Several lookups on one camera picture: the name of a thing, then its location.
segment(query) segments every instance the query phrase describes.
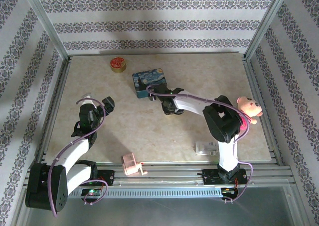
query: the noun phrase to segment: marble tabletop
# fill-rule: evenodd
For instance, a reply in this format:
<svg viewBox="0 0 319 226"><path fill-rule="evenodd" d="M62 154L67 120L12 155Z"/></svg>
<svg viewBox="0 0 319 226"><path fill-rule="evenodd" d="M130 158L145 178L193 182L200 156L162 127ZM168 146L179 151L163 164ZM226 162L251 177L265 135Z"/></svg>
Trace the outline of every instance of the marble tabletop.
<svg viewBox="0 0 319 226"><path fill-rule="evenodd" d="M125 55L127 68L114 73L110 60L115 56L74 56L57 113L47 157L53 157L70 140L79 105L86 93L102 100L111 96L114 111L106 117L93 147L81 159L120 163L133 152L142 162L207 162L218 156L196 155L197 141L213 141L205 119L194 113L165 115L159 100L136 97L132 74L162 68L167 87L180 87L207 98L225 95L235 106L251 90L239 54ZM238 142L238 158L257 162L271 160L262 126L258 120Z"/></svg>

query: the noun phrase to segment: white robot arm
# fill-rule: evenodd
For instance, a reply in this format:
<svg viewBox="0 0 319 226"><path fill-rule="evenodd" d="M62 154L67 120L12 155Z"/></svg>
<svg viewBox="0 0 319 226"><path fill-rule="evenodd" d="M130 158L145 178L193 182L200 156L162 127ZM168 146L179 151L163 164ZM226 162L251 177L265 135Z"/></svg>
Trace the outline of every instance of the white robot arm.
<svg viewBox="0 0 319 226"><path fill-rule="evenodd" d="M191 95L191 93L187 91L182 91L178 94ZM203 102L195 98L184 96L176 96L173 101L178 110L187 110L201 116L204 116L203 110L205 107L211 105L209 102ZM238 165L237 142L234 142L236 138L238 138L238 135L235 135L229 143L218 141L219 166L226 171L232 171Z"/></svg>
<svg viewBox="0 0 319 226"><path fill-rule="evenodd" d="M102 100L104 106L96 107L91 98L85 99L70 143L51 161L32 165L25 197L27 207L59 212L75 188L89 179L100 181L97 180L96 163L79 158L94 144L101 118L113 111L114 101L107 97Z"/></svg>
<svg viewBox="0 0 319 226"><path fill-rule="evenodd" d="M204 99L181 88L172 91L165 85L150 85L147 91L151 99L158 97L165 114L182 114L186 110L205 117L212 136L218 141L220 178L227 182L236 174L239 170L237 138L243 122L225 96Z"/></svg>

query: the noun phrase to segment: cable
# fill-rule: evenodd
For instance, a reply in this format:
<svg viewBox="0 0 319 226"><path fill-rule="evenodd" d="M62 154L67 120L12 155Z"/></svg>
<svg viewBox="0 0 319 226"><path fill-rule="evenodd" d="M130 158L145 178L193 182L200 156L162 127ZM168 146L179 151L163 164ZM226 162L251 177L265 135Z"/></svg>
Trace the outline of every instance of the cable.
<svg viewBox="0 0 319 226"><path fill-rule="evenodd" d="M235 179L235 191L238 192L238 179L237 178Z"/></svg>
<svg viewBox="0 0 319 226"><path fill-rule="evenodd" d="M245 135L247 135L248 131L249 131L249 120L248 118L246 117L246 115L238 110L237 108L231 106L231 105L228 105L226 103L222 103L222 102L219 102L219 101L215 101L215 100L211 100L211 99L206 99L206 98L200 98L198 96L194 96L194 95L191 95L191 94L168 94L168 93L155 93L154 91L150 90L151 87L155 86L157 84L152 84L152 85L148 85L146 87L146 91L149 93L149 94L152 94L152 95L155 95L155 96L163 96L163 97L187 97L187 98L193 98L193 99L196 99L196 100L199 100L199 101L202 101L202 102L206 102L206 103L215 103L215 104L219 104L219 105L222 105L224 107L227 107L229 109L232 109L234 111L236 111L240 116L242 116L244 118L244 120L246 121L247 123L247 129L244 131L244 133L238 137L237 139L234 140L234 143L239 141L240 139L242 139L243 137L245 137Z"/></svg>
<svg viewBox="0 0 319 226"><path fill-rule="evenodd" d="M98 178L98 180L104 180L106 181L102 176ZM99 188L99 190L102 192L103 191L103 186L104 186L104 182L102 183L101 187ZM88 197L90 195L90 193L87 193L85 196L84 196L84 199L82 200L84 202L84 204L86 205L87 202L85 201L86 197Z"/></svg>
<svg viewBox="0 0 319 226"><path fill-rule="evenodd" d="M98 100L94 99L94 98L82 98L80 100L78 100L76 102L76 104L79 104L79 102L81 101L84 101L84 100L91 100L91 101L94 101L94 102L97 102L102 110L103 110L103 119L101 121L101 123L93 130L91 131L90 133L87 133L86 135L80 137L80 138L77 138L75 141L73 142L70 142L67 146L65 146L60 152L59 154L56 156L56 158L53 160L51 166L50 166L50 169L49 169L49 173L48 173L48 196L49 196L49 202L50 202L50 207L51 207L51 210L52 210L52 213L53 213L53 216L56 218L58 215L56 213L56 210L55 210L55 207L54 207L54 202L53 202L53 196L52 196L52 187L51 187L51 177L52 177L52 170L53 170L53 167L54 165L59 161L59 158L61 157L61 155L68 149L70 148L72 145L74 145L75 143L79 142L80 140L88 137L89 135L93 134L94 132L96 132L98 129L100 129L100 127L102 126L103 122L104 122L104 119L105 119L105 109L102 105L102 103L100 103Z"/></svg>
<svg viewBox="0 0 319 226"><path fill-rule="evenodd" d="M202 101L202 102L206 102L206 103L215 103L215 104L219 104L219 105L222 105L222 106L225 106L227 108L230 108L234 111L236 111L240 116L242 116L244 118L244 120L246 121L247 123L247 129L245 130L245 132L240 136L238 137L237 139L234 140L234 143L239 141L240 139L242 139L245 135L247 135L248 131L249 131L249 128L250 128L250 121L248 120L246 114L244 114L242 111L238 110L237 108L231 106L231 105L228 105L228 104L225 104L225 103L222 103L222 102L218 102L218 101L215 101L215 100L210 100L210 99L205 99L205 98L200 98L198 96L194 96L194 95L191 95L191 94L164 94L164 93L155 93L154 91L150 90L151 87L155 86L157 84L153 84L153 85L148 85L146 87L146 91L149 93L149 94L153 94L155 96L163 96L163 97L177 97L177 96L180 96L180 97L187 97L187 98L193 98L193 99L196 99L196 100L199 100L199 101ZM248 162L242 162L242 161L238 161L238 163L240 164L244 164L244 165L249 165L250 168L251 168L251 172L250 172L250 176L247 180L247 183L243 189L243 191L235 198L235 199L232 199L230 197L227 197L227 196L224 196L224 198L226 199L229 199L229 201L225 200L225 203L227 202L231 202L233 203L234 201L238 200L242 195L243 193L245 192L245 190L247 189L247 186L250 182L250 179L253 175L253 172L254 172L254 168L253 168L253 165L248 163Z"/></svg>
<svg viewBox="0 0 319 226"><path fill-rule="evenodd" d="M97 180L86 180L81 185L87 184L87 183L91 183L91 182L101 182L101 183L105 184L105 186L106 186L106 190L105 190L104 194L101 197L99 197L97 200L89 203L90 205L94 205L94 204L96 204L97 202L99 202L100 200L102 200L106 196L109 187L108 187L108 183L106 183L105 180L98 180L98 179ZM86 197L87 196L88 196L88 194L86 194L84 196L84 199L83 199L83 202L84 202L85 205L88 203L88 202L86 202Z"/></svg>

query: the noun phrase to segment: blue tin box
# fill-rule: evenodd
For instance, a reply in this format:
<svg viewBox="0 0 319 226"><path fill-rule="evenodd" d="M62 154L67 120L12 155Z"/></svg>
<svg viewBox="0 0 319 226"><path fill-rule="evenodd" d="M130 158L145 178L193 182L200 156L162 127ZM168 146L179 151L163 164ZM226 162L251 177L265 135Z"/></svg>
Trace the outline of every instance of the blue tin box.
<svg viewBox="0 0 319 226"><path fill-rule="evenodd" d="M149 94L146 91L148 85L165 84L166 86L166 79L162 68L133 73L132 76L138 98L148 97Z"/></svg>

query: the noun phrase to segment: white wall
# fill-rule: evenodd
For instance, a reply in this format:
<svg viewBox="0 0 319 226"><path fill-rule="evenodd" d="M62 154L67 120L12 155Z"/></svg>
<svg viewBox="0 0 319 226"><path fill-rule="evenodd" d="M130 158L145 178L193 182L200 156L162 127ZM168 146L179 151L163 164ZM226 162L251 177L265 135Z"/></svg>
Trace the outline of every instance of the white wall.
<svg viewBox="0 0 319 226"><path fill-rule="evenodd" d="M41 0L68 53L244 53L271 0Z"/></svg>
<svg viewBox="0 0 319 226"><path fill-rule="evenodd" d="M281 157L319 225L319 0L285 0L251 59Z"/></svg>
<svg viewBox="0 0 319 226"><path fill-rule="evenodd" d="M0 0L0 226L42 139L62 59L27 0Z"/></svg>

